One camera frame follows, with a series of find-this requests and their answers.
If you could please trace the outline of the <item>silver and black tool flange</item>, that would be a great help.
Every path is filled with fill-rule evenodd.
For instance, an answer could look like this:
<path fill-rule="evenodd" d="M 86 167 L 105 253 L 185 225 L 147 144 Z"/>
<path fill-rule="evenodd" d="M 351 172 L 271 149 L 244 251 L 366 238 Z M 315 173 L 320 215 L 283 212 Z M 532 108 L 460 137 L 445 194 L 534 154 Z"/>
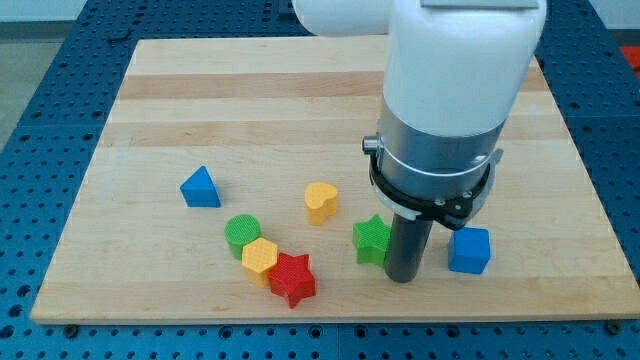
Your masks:
<path fill-rule="evenodd" d="M 499 123 L 469 136 L 436 135 L 407 124 L 383 103 L 376 134 L 362 141 L 376 196 L 402 220 L 463 228 L 493 187 L 502 128 Z"/>

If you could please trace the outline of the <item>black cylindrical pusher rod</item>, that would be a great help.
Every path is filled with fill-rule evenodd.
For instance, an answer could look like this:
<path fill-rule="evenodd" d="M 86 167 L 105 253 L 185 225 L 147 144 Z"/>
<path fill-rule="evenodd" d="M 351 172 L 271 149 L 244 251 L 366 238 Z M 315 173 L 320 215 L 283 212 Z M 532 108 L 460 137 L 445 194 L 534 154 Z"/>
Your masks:
<path fill-rule="evenodd" d="M 409 220 L 398 214 L 393 216 L 384 265 L 385 273 L 391 280 L 408 283 L 416 277 L 432 225 L 432 220 Z"/>

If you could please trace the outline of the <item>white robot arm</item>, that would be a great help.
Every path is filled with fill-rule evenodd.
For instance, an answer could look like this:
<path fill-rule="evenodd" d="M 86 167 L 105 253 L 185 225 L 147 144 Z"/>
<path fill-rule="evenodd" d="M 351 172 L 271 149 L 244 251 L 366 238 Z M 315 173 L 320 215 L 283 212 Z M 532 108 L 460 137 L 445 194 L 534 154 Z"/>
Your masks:
<path fill-rule="evenodd" d="M 413 280 L 434 223 L 458 230 L 486 202 L 501 131 L 546 22 L 543 1 L 293 0 L 310 33 L 385 35 L 369 178 L 394 214 L 384 268 Z"/>

